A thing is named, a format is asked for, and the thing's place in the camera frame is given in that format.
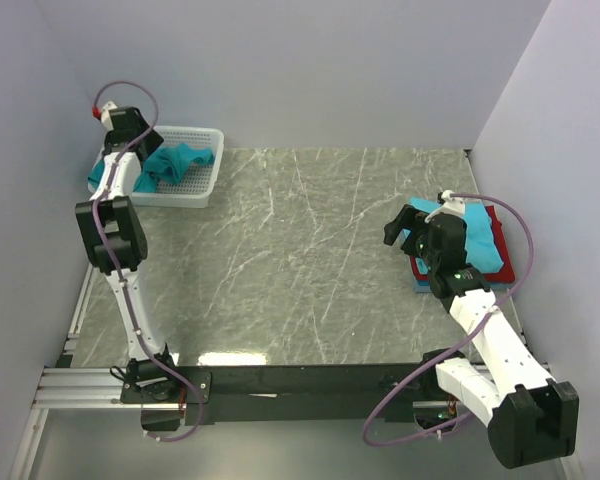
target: white wall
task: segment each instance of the white wall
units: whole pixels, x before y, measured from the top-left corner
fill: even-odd
[[[35,6],[0,0],[0,479],[86,268],[73,207],[98,128]]]
[[[471,157],[480,189],[529,221],[537,259],[518,309],[580,394],[578,450],[600,479],[600,0],[553,0]]]
[[[471,147],[549,0],[36,3],[90,94],[230,146]]]

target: marble table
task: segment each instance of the marble table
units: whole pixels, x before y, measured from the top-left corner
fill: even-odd
[[[137,208],[151,313],[183,365],[419,362],[464,333],[413,293],[383,226],[447,188],[476,192],[462,150],[228,150],[207,208]],[[123,366],[113,293],[93,278],[72,367]]]

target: blue cloth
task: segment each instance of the blue cloth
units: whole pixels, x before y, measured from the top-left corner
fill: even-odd
[[[147,158],[138,176],[134,192],[155,193],[158,180],[177,185],[184,177],[192,163],[196,165],[213,165],[213,152],[210,148],[193,149],[186,143],[177,147],[160,147]],[[98,188],[104,173],[104,160],[101,158],[91,170],[87,181],[93,188]]]
[[[411,197],[410,203],[418,210],[427,213],[433,212],[440,205],[436,202],[424,200],[422,198]],[[502,258],[498,253],[496,244],[493,241],[493,232],[491,231],[491,218],[481,203],[467,203],[464,220],[467,222],[467,241],[465,249],[467,250],[467,262],[482,273],[496,273],[504,266]],[[427,266],[422,259],[417,259],[418,270],[420,273],[427,273]]]

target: folded cloth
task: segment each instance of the folded cloth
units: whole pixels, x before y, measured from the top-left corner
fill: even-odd
[[[177,185],[192,163],[213,165],[213,152],[210,148],[194,150],[186,143],[177,147],[160,147],[147,158],[142,171]]]
[[[186,143],[177,147],[160,147],[147,158],[133,186],[134,192],[155,193],[158,180],[177,185],[192,163],[196,165],[213,165],[213,152],[210,148],[193,149]],[[104,173],[104,160],[101,158],[94,165],[87,181],[97,189]]]
[[[411,197],[410,203],[418,210],[433,212],[440,205],[422,198]],[[467,222],[467,262],[471,263],[482,273],[496,273],[502,269],[504,262],[500,258],[491,231],[491,218],[481,203],[465,204],[464,221]],[[418,271],[427,273],[428,269],[422,259],[417,259]]]

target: cable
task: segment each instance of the cable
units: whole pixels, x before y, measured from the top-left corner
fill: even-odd
[[[451,197],[453,197],[453,198],[475,198],[475,199],[479,199],[479,200],[486,200],[488,202],[492,202],[497,205],[500,205],[501,207],[504,207],[509,212],[511,212],[511,214],[513,214],[514,217],[516,217],[516,219],[522,226],[522,229],[524,230],[525,235],[527,236],[527,244],[529,246],[529,258],[527,259],[527,265],[525,266],[524,273],[522,274],[522,277],[520,278],[520,280],[518,280],[516,282],[516,284],[513,287],[511,287],[511,289],[507,293],[505,293],[502,297],[497,299],[496,302],[493,304],[494,307],[500,307],[504,302],[506,302],[509,298],[511,298],[511,296],[514,295],[520,289],[522,284],[527,280],[529,273],[531,273],[531,267],[533,266],[533,258],[535,256],[535,251],[533,248],[533,238],[531,238],[531,231],[529,230],[529,227],[527,226],[524,219],[520,216],[520,214],[518,212],[516,212],[516,210],[513,207],[511,207],[507,203],[503,202],[502,200],[498,200],[497,198],[489,197],[487,195],[478,195],[478,194],[473,194],[473,193],[454,193],[451,195]],[[493,308],[489,309],[487,311],[487,314],[483,317],[483,319],[478,324],[478,326],[476,326],[476,328],[469,335],[467,335],[464,339],[462,339],[461,341],[456,343],[454,346],[450,347],[448,350],[442,352],[437,357],[432,358],[425,364],[416,368],[412,373],[407,375],[400,383],[398,383],[398,385],[396,385],[387,394],[386,397],[384,397],[382,400],[380,400],[380,403],[378,403],[378,405],[376,405],[376,408],[373,409],[373,411],[369,414],[369,417],[364,422],[364,427],[362,429],[362,440],[364,441],[364,443],[366,443],[367,445],[371,445],[373,447],[390,447],[390,446],[398,445],[401,443],[411,442],[413,440],[418,440],[420,438],[425,437],[426,435],[434,433],[437,430],[441,430],[443,428],[451,427],[458,423],[461,423],[464,421],[465,418],[468,418],[471,416],[470,412],[465,413],[464,415],[461,415],[460,417],[454,418],[452,420],[444,422],[435,427],[428,428],[427,430],[423,430],[421,432],[418,432],[418,433],[415,433],[413,435],[409,435],[406,437],[395,438],[393,440],[379,442],[379,441],[372,440],[369,438],[369,429],[371,428],[371,424],[376,419],[376,417],[380,414],[380,412],[384,409],[384,407],[386,407],[389,404],[389,402],[391,400],[393,400],[393,398],[398,393],[400,393],[402,390],[404,390],[405,387],[407,385],[409,385],[409,383],[411,383],[415,378],[419,377],[424,372],[426,372],[430,368],[434,367],[436,364],[442,362],[443,360],[446,360],[447,358],[449,358],[451,355],[453,355],[455,352],[460,350],[465,345],[469,344],[469,342],[471,342],[484,329],[487,322],[491,318],[491,315],[493,314],[493,310],[494,310]]]
[[[111,243],[109,243],[109,240],[107,239],[107,235],[104,231],[104,227],[102,226],[102,221],[100,220],[100,215],[98,214],[98,206],[100,205],[102,200],[106,197],[107,193],[111,189],[113,179],[115,178],[115,172],[118,169],[118,163],[120,162],[120,159],[122,158],[122,156],[125,155],[126,153],[128,153],[134,146],[136,146],[140,141],[142,141],[142,139],[144,139],[147,135],[149,135],[151,130],[153,130],[153,128],[158,123],[159,109],[158,109],[158,102],[157,102],[156,98],[153,96],[153,94],[149,90],[147,90],[143,86],[138,85],[137,83],[131,82],[128,80],[115,80],[113,82],[109,82],[106,85],[104,85],[100,89],[100,91],[98,91],[98,93],[96,94],[95,100],[93,101],[93,109],[92,109],[94,112],[94,116],[98,112],[98,101],[100,100],[100,96],[104,93],[105,90],[107,90],[109,87],[112,87],[113,85],[131,85],[133,87],[139,88],[140,90],[142,90],[144,93],[146,93],[149,96],[149,98],[151,99],[151,102],[153,103],[153,107],[155,110],[155,115],[153,117],[153,120],[149,124],[149,127],[144,132],[142,132],[140,135],[138,135],[136,138],[131,140],[118,153],[118,155],[116,155],[116,158],[113,162],[111,170],[109,171],[109,176],[105,179],[104,190],[93,201],[93,204],[91,205],[91,213],[93,214],[93,220],[96,224],[96,229],[98,230],[98,235],[100,236],[100,240],[102,241],[102,244],[103,244],[105,250],[107,251],[107,254],[109,255],[109,258],[111,259],[111,262],[113,263],[113,266],[115,267],[116,272],[118,274],[118,280],[120,282],[122,294],[124,296],[124,301],[127,306],[127,309],[129,310],[129,317],[131,318],[131,324],[133,325],[134,330],[140,331],[140,327],[138,326],[138,319],[136,318],[136,314],[133,309],[133,304],[131,302],[131,296],[129,295],[127,281],[124,278],[124,275],[122,273],[122,267],[120,265],[120,261],[118,260],[118,257],[116,256],[115,252],[113,251],[113,248],[111,247]],[[159,442],[177,442],[178,440],[182,440],[182,439],[189,437],[202,424],[202,420],[204,418],[204,399],[202,397],[202,394],[188,379],[186,379],[184,376],[180,375],[178,372],[176,372],[172,368],[168,367],[164,363],[160,362],[158,359],[156,359],[156,357],[153,355],[153,353],[151,353],[151,351],[147,347],[147,344],[145,343],[144,338],[142,337],[142,333],[140,335],[138,335],[138,343],[140,344],[140,347],[142,348],[142,351],[145,353],[145,355],[147,357],[149,357],[149,360],[151,360],[161,370],[165,371],[169,375],[180,380],[191,392],[193,392],[196,399],[198,400],[198,405],[199,405],[198,416],[196,418],[196,421],[193,424],[193,426],[189,430],[187,430],[185,433],[183,433],[181,435],[176,435],[173,437],[160,437],[159,435],[156,435],[153,432],[147,432],[147,436],[149,436]]]

